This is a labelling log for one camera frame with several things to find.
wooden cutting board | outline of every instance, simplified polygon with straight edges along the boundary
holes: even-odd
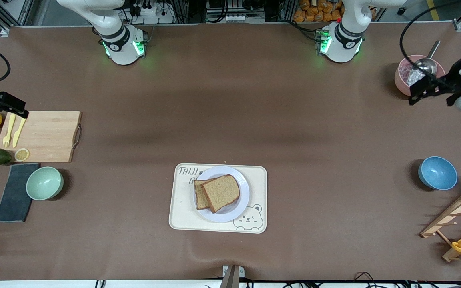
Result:
[[[0,135],[0,148],[13,155],[20,148],[30,151],[30,156],[23,162],[71,162],[74,144],[81,136],[81,112],[79,111],[30,111],[24,123],[19,141],[15,148],[12,140],[19,128],[21,118],[15,119],[10,146],[3,147],[3,138],[8,131],[7,115]]]

pink bowl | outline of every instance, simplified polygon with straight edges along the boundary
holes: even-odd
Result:
[[[426,56],[423,55],[408,56],[412,62],[416,62],[417,60],[425,57]],[[437,63],[437,78],[446,75],[446,71],[439,64],[439,62],[435,61],[435,63]],[[408,73],[410,73],[411,67],[412,65],[408,62],[408,60],[403,58],[403,60],[399,62],[399,65],[397,66],[396,72],[394,74],[394,83],[396,84],[397,89],[406,96],[410,96],[410,86],[407,85],[406,80],[408,80]]]

brown table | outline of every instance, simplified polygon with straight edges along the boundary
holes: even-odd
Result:
[[[461,261],[441,259],[449,247],[418,236],[461,194],[461,112],[445,96],[408,106],[396,90],[403,27],[372,24],[346,64],[288,25],[159,27],[131,66],[106,59],[90,28],[13,28],[0,90],[29,110],[83,111],[84,134],[72,163],[53,164],[62,197],[0,223],[0,279],[196,279],[240,264],[268,280],[461,280]],[[406,49],[437,39],[449,69],[461,57],[450,23],[415,24]],[[432,155],[456,166],[453,190],[421,187],[415,170]],[[170,228],[181,162],[264,166],[267,230]]]

dark blue cloth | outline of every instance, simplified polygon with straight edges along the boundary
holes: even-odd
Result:
[[[7,184],[0,201],[0,222],[24,222],[31,206],[26,193],[26,182],[31,173],[40,167],[38,163],[10,166]]]

cutting board metal handle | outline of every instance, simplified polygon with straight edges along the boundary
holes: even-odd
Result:
[[[81,129],[81,123],[78,123],[76,135],[74,136],[74,143],[72,144],[72,149],[76,149],[77,145],[79,144],[79,141],[81,141],[82,132],[83,129]]]

